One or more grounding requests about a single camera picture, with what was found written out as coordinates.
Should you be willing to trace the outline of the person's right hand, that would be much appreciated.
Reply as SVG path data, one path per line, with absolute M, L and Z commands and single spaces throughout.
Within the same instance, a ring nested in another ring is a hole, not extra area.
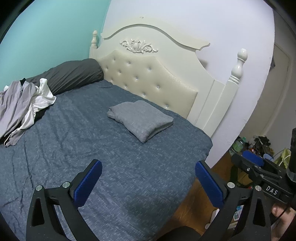
M 278 223 L 272 228 L 271 240 L 280 240 L 295 217 L 295 210 L 275 203 L 271 208 L 272 214 L 278 218 Z

